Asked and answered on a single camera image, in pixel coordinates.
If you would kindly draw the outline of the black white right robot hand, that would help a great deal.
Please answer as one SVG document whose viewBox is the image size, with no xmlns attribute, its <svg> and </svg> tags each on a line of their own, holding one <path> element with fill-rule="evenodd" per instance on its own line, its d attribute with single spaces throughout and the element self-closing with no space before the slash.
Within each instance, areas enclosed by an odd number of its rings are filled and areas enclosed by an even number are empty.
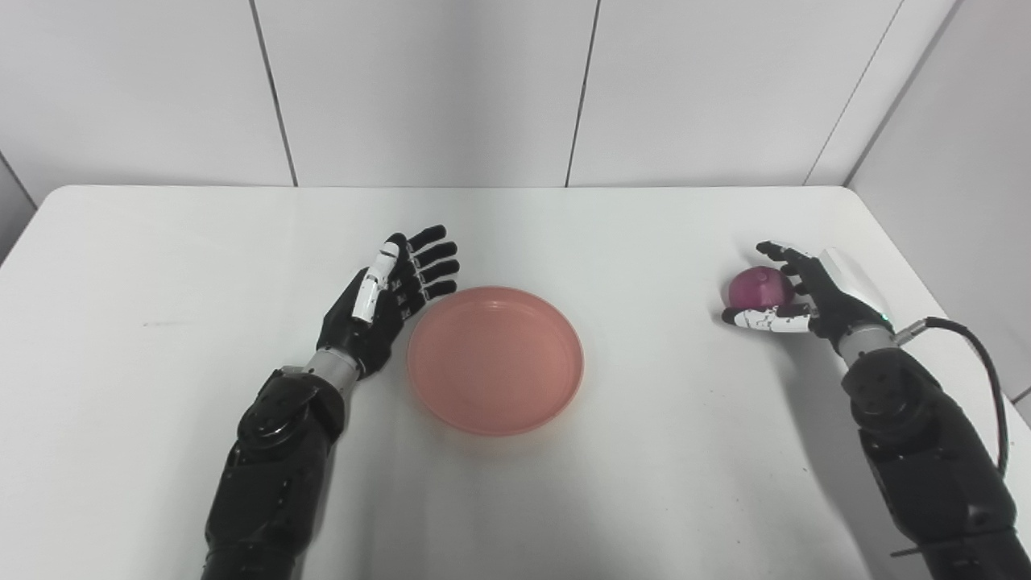
<svg viewBox="0 0 1031 580">
<path fill-rule="evenodd" d="M 838 348 L 841 339 L 860 328 L 875 326 L 894 334 L 890 317 L 876 304 L 866 301 L 869 292 L 855 285 L 864 274 L 860 267 L 837 261 L 832 249 L 811 255 L 774 241 L 758 243 L 757 250 L 783 264 L 788 278 L 796 278 L 802 301 L 765 309 L 725 308 L 719 314 L 724 325 L 775 334 L 813 334 Z"/>
</svg>

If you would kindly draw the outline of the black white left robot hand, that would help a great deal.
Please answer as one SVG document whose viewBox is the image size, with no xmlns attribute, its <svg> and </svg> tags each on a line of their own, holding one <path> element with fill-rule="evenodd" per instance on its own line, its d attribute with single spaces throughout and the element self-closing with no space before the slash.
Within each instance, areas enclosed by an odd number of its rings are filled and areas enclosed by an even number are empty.
<svg viewBox="0 0 1031 580">
<path fill-rule="evenodd" d="M 457 291 L 459 247 L 446 236 L 443 225 L 391 235 L 325 314 L 317 349 L 353 360 L 360 379 L 383 370 L 405 322 Z"/>
</svg>

